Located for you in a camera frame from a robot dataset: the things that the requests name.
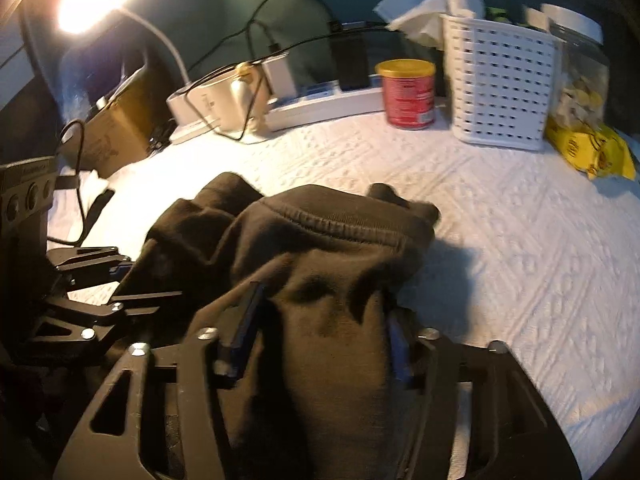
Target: black metal bracket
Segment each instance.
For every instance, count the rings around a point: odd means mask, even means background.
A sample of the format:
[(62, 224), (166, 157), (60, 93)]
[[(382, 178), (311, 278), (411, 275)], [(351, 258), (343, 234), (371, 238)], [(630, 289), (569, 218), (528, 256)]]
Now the black metal bracket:
[(388, 316), (396, 377), (418, 388), (415, 439), (397, 478), (446, 480), (458, 414), (458, 383), (472, 383), (471, 437), (463, 479), (578, 480), (580, 470), (558, 423), (509, 348), (451, 342), (415, 330), (405, 309)]
[[(204, 327), (180, 345), (152, 350), (145, 343), (127, 349), (84, 412), (56, 467), (54, 480), (165, 479), (141, 459), (141, 426), (146, 378), (154, 370), (174, 370), (185, 478), (236, 480), (218, 388), (242, 378), (260, 322), (263, 287), (251, 283), (240, 304), (228, 308), (218, 327)], [(121, 410), (105, 415), (113, 399)], [(105, 429), (101, 421), (108, 416)], [(114, 424), (114, 418), (120, 422)]]
[(23, 364), (90, 364), (126, 333), (132, 318), (183, 303), (181, 292), (112, 296), (103, 305), (73, 301), (67, 292), (121, 280), (131, 259), (117, 247), (53, 249), (47, 258), (57, 276), (50, 294), (38, 302), (42, 316), (18, 352)]
[(119, 282), (133, 266), (117, 247), (59, 248), (47, 258), (60, 276), (66, 292), (109, 282)]

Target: power adapter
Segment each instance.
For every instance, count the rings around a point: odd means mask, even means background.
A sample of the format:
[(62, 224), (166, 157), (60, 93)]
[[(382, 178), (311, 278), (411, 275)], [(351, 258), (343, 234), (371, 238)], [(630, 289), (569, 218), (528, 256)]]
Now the power adapter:
[[(334, 60), (338, 85), (342, 91), (357, 90), (369, 87), (369, 59), (362, 32), (364, 22), (340, 23), (329, 22), (332, 32), (329, 47)], [(353, 30), (350, 34), (334, 34)]]

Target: clear plastic jar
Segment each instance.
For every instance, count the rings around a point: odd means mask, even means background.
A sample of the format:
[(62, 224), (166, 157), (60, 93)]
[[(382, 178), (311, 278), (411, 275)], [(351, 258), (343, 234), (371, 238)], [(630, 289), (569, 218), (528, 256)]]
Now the clear plastic jar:
[(555, 6), (542, 10), (550, 18), (549, 32), (562, 40), (552, 117), (572, 131), (581, 131), (584, 125), (597, 130), (609, 87), (609, 60), (600, 49), (600, 26), (572, 10)]

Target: white power strip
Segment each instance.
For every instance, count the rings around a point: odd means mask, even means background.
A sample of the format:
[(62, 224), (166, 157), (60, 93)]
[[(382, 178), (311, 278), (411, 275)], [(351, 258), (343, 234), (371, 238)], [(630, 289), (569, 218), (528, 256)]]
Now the white power strip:
[(329, 81), (303, 88), (301, 97), (273, 100), (271, 110), (264, 117), (267, 127), (276, 132), (302, 124), (384, 110), (382, 80), (377, 75), (369, 76), (369, 80), (369, 88), (344, 92), (337, 81)]

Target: yellow snack bag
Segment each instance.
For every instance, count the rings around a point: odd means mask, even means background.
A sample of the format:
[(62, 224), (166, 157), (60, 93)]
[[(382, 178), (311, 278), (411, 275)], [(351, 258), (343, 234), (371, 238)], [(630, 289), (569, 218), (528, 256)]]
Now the yellow snack bag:
[(636, 179), (636, 168), (626, 142), (604, 124), (598, 132), (586, 125), (583, 132), (572, 132), (550, 118), (545, 134), (569, 164), (587, 173), (590, 179), (612, 174)]

